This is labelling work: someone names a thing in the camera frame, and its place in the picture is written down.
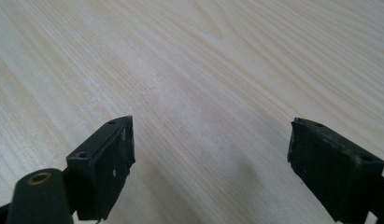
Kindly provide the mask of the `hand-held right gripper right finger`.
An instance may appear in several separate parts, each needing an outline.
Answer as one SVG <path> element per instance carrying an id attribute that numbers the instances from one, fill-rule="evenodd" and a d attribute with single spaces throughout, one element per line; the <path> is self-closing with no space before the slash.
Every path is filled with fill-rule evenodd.
<path id="1" fill-rule="evenodd" d="M 293 171 L 335 221 L 384 224 L 384 160 L 308 119 L 292 122 L 287 156 Z"/>

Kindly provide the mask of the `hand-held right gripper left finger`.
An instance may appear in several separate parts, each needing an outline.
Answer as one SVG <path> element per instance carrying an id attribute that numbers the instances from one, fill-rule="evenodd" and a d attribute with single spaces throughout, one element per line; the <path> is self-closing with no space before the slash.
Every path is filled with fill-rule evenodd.
<path id="1" fill-rule="evenodd" d="M 66 162 L 71 207 L 78 218 L 107 219 L 135 163 L 133 118 L 106 122 Z"/>

